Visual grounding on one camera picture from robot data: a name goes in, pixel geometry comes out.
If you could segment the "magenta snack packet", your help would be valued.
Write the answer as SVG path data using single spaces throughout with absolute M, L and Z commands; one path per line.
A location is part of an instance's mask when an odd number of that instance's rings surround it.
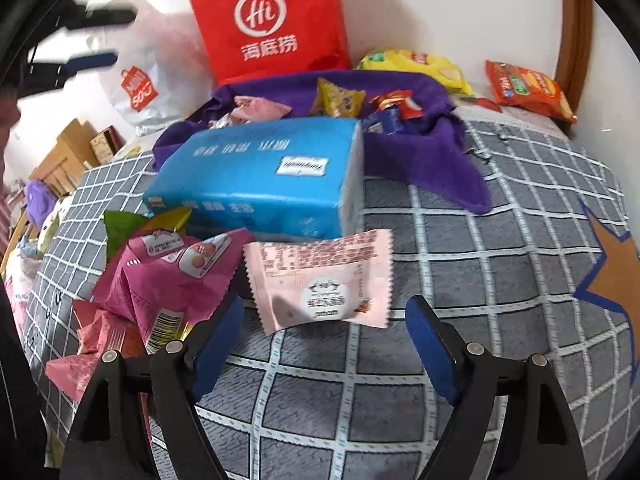
M 78 402 L 104 352 L 136 358 L 186 338 L 220 306 L 252 240 L 246 229 L 207 240 L 167 230 L 131 237 L 94 285 L 93 300 L 73 302 L 79 349 L 47 362 L 47 378 Z

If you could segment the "yellow snack packet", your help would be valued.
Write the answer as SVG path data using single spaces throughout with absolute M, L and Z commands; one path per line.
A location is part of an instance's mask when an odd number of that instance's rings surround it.
M 311 105 L 311 116 L 328 116 L 332 118 L 358 118 L 366 102 L 367 92 L 349 90 L 319 78 L 317 93 Z

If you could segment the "grey checked bed sheet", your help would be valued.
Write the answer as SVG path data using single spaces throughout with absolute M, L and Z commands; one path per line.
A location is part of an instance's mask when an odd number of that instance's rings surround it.
M 397 182 L 367 180 L 363 225 L 394 236 L 386 330 L 344 323 L 269 336 L 254 308 L 215 390 L 198 404 L 233 479 L 410 479 L 450 415 L 404 323 L 424 295 L 467 341 L 558 371 L 590 478 L 607 477 L 639 431 L 624 316 L 574 291 L 600 257 L 589 225 L 628 229 L 624 194 L 574 142 L 515 122 L 470 120 L 466 140 L 492 208 L 476 216 Z

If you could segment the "blue small snack packet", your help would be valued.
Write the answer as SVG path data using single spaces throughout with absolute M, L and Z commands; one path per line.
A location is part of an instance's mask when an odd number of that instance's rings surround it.
M 400 117 L 397 107 L 377 110 L 361 121 L 363 132 L 377 134 L 404 134 L 406 126 Z

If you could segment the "brown wooden door frame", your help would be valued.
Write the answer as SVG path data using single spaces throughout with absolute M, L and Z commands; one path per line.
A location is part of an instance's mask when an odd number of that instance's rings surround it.
M 562 29 L 555 80 L 568 105 L 578 109 L 588 73 L 593 31 L 593 0 L 562 0 Z

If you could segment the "white Miniso plastic bag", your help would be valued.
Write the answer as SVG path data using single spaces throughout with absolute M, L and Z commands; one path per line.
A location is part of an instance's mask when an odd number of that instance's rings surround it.
M 163 14 L 146 0 L 112 0 L 137 11 L 126 26 L 96 29 L 93 51 L 113 51 L 117 61 L 100 73 L 111 106 L 136 136 L 165 130 L 209 100 L 214 78 L 195 18 Z

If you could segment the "blue tissue pack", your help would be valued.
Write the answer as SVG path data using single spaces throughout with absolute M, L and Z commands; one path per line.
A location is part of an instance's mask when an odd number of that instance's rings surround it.
M 363 205 L 360 123 L 307 117 L 195 133 L 143 201 L 154 214 L 186 207 L 197 226 L 265 240 L 352 235 Z

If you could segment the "pink white snack packet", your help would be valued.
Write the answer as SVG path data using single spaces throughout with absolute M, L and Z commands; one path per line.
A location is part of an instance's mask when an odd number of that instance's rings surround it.
M 234 105 L 235 108 L 230 113 L 220 119 L 211 120 L 208 128 L 222 129 L 251 122 L 274 122 L 292 112 L 292 107 L 261 96 L 236 96 Z

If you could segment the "yellow Lays chips bag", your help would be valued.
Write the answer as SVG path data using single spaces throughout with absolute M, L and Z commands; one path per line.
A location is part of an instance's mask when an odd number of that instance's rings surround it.
M 437 80 L 450 93 L 462 96 L 474 93 L 459 66 L 442 56 L 402 49 L 373 50 L 358 62 L 356 69 L 423 74 Z

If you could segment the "wooden furniture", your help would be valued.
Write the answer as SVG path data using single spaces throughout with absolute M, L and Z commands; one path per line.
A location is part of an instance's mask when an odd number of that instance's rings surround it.
M 29 240 L 36 238 L 58 200 L 72 195 L 87 170 L 109 162 L 121 147 L 122 138 L 114 127 L 97 133 L 88 122 L 74 119 L 27 181 L 18 181 L 14 193 L 3 190 L 1 272 L 25 235 Z

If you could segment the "purple towel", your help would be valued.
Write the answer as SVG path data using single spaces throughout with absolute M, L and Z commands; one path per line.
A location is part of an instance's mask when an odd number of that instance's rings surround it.
M 364 136 L 364 172 L 368 176 L 425 188 L 473 214 L 492 208 L 484 176 L 465 154 L 465 126 L 454 114 L 445 87 L 435 79 L 416 73 L 385 70 L 318 70 L 226 84 L 188 119 L 169 126 L 156 140 L 154 168 L 186 143 L 194 133 L 232 110 L 236 96 L 256 96 L 291 107 L 291 118 L 307 117 L 324 78 L 348 90 L 367 93 L 367 98 L 396 90 L 409 90 L 423 115 L 407 122 L 405 133 Z

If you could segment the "light pink snack packet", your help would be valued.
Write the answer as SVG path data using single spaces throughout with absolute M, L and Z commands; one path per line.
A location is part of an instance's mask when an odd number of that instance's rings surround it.
M 385 328 L 393 296 L 393 232 L 244 246 L 250 291 L 267 335 L 341 321 Z

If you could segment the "orange Lays chips bag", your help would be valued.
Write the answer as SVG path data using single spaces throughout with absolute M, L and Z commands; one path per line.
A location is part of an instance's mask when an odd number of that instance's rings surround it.
M 577 116 L 561 86 L 546 74 L 489 60 L 485 61 L 485 74 L 498 104 L 521 107 L 532 113 L 576 124 Z

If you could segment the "red snack packet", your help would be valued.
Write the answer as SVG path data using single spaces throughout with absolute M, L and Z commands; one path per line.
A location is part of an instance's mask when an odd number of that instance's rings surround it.
M 379 94 L 370 99 L 374 110 L 388 110 L 396 108 L 402 120 L 413 120 L 424 116 L 423 108 L 413 101 L 411 90 L 394 90 L 384 94 Z

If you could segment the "red Haidilao paper bag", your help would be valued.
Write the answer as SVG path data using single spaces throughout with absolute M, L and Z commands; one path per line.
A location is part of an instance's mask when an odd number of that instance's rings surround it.
M 216 84 L 349 68 L 341 0 L 190 0 Z

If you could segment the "green snack packet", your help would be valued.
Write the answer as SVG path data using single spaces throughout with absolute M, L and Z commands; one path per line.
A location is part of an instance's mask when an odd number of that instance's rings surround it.
M 179 207 L 145 217 L 129 211 L 106 210 L 103 222 L 106 232 L 106 262 L 110 262 L 120 252 L 122 245 L 134 234 L 169 230 L 183 232 L 191 217 L 192 210 Z

